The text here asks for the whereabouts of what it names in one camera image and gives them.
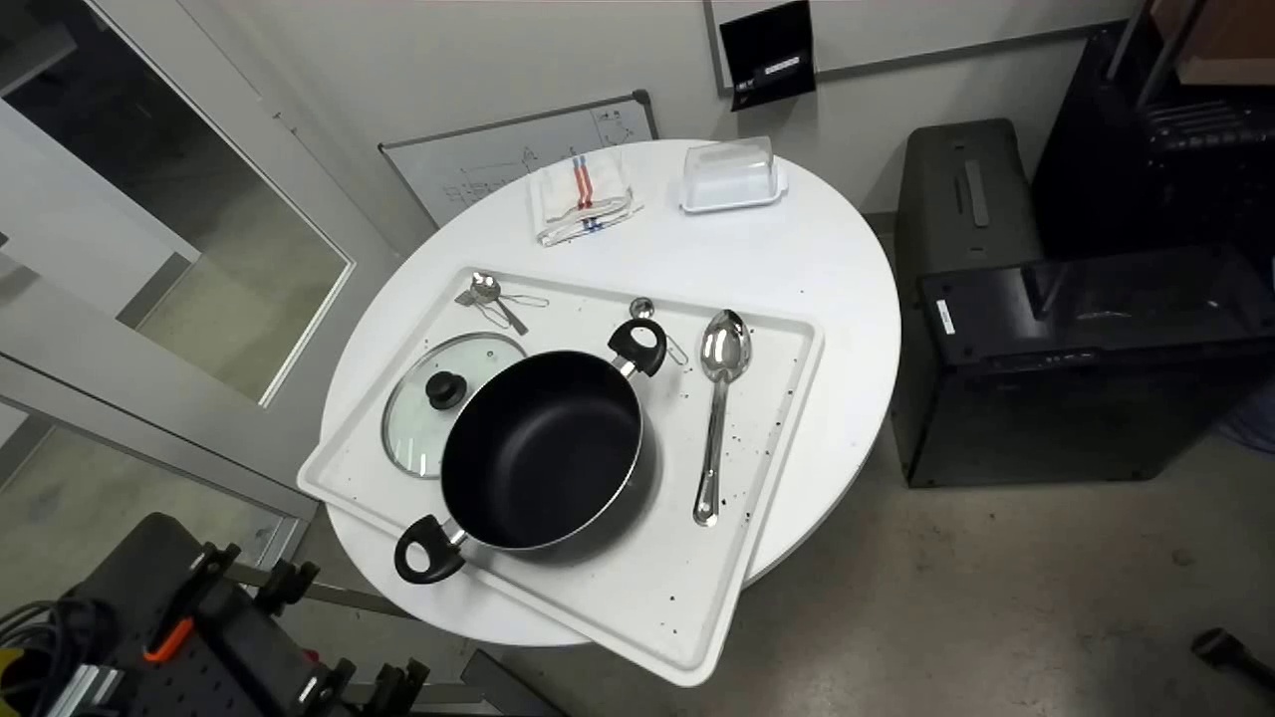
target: metal spoon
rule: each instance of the metal spoon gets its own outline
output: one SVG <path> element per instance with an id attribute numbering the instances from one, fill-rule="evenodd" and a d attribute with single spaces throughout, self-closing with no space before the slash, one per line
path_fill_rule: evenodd
<path id="1" fill-rule="evenodd" d="M 474 274 L 471 274 L 471 291 L 474 291 L 474 300 L 494 303 L 494 307 L 507 316 L 507 323 L 511 323 L 517 336 L 524 336 L 524 323 L 502 303 L 502 278 L 494 278 L 494 274 L 487 274 L 487 270 L 474 270 Z"/>
<path id="2" fill-rule="evenodd" d="M 706 328 L 702 367 L 712 383 L 710 445 L 702 485 L 694 493 L 694 522 L 712 526 L 720 509 L 720 427 L 728 383 L 746 375 L 752 359 L 752 338 L 740 316 L 720 311 Z"/>

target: pan handle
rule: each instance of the pan handle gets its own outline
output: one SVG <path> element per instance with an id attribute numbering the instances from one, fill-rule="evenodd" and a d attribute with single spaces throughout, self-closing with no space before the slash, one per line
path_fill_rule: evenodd
<path id="1" fill-rule="evenodd" d="M 611 344 L 617 359 L 633 362 L 640 375 L 659 375 L 667 367 L 668 336 L 655 320 L 628 320 L 621 323 Z"/>
<path id="2" fill-rule="evenodd" d="M 422 550 L 429 555 L 429 571 L 414 571 L 414 565 L 405 563 L 405 550 L 409 550 L 409 545 L 422 545 Z M 398 578 L 409 582 L 409 585 L 445 582 L 445 578 L 451 578 L 455 571 L 461 571 L 461 565 L 465 565 L 465 557 L 461 557 L 459 541 L 451 541 L 451 539 L 442 536 L 442 526 L 437 526 L 436 514 L 409 522 L 409 532 L 401 532 L 401 539 L 398 539 L 398 545 L 396 545 L 396 571 L 398 571 Z"/>

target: door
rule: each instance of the door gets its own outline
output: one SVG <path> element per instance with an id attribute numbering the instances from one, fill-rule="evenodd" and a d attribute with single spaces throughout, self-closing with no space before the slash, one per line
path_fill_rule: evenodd
<path id="1" fill-rule="evenodd" d="M 192 12 L 92 12 L 0 46 L 0 401 L 309 514 L 293 470 L 401 247 Z"/>

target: pan lid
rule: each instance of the pan lid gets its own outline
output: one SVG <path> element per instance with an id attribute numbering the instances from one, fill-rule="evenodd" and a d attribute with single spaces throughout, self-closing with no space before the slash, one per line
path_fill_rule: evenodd
<path id="1" fill-rule="evenodd" d="M 409 478 L 437 478 L 461 408 L 514 362 L 522 362 L 522 347 L 507 336 L 459 336 L 409 362 L 386 397 L 386 457 Z"/>

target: round white table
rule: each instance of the round white table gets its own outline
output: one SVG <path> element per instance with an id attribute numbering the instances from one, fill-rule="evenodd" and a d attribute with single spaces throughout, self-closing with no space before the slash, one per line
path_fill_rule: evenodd
<path id="1" fill-rule="evenodd" d="M 841 504 L 868 457 L 888 409 L 899 359 L 899 307 L 888 259 L 823 181 L 778 158 L 790 194 L 778 206 L 681 214 L 679 174 L 684 140 L 617 149 L 640 212 L 611 231 L 539 247 L 528 238 L 524 181 L 494 193 L 428 238 L 360 320 L 324 408 L 324 440 L 356 409 L 409 330 L 409 307 L 436 303 L 461 266 L 491 266 L 579 287 L 681 300 L 702 307 L 773 307 L 809 316 L 823 356 L 809 387 L 790 461 L 748 565 L 748 582 L 793 555 Z M 494 644 L 579 644 L 580 639 L 482 589 L 465 571 L 442 585 L 405 585 L 396 541 L 337 509 L 332 526 L 398 609 Z"/>

